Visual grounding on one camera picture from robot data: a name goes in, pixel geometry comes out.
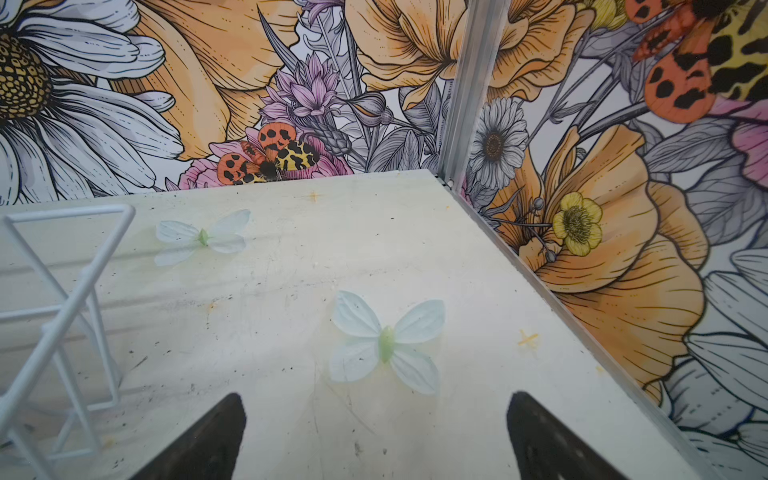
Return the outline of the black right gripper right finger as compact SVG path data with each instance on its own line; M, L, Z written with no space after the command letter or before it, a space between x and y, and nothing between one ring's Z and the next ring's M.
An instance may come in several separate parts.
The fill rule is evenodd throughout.
M506 424L520 477L525 480L626 479L525 391L513 393Z

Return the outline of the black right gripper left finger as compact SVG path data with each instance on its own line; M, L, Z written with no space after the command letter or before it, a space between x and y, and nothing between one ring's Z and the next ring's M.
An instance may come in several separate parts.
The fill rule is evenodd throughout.
M234 474L246 422L241 396L230 393L132 479L229 480Z

